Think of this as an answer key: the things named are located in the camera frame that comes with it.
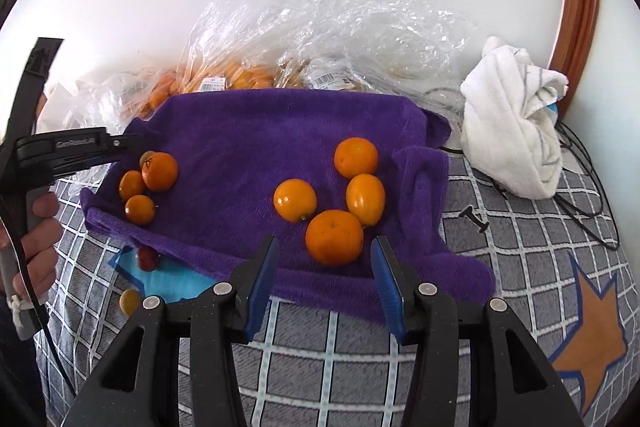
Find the person's left hand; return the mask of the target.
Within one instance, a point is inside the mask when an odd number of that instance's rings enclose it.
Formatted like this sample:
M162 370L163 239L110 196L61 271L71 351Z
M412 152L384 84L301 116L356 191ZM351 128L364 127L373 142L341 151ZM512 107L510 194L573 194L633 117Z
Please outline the person's left hand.
M32 286L40 297L51 288L56 279L58 252L54 245L63 234L60 222L56 219L58 198L52 192L41 195L32 205L32 212L42 221L22 237L22 244Z

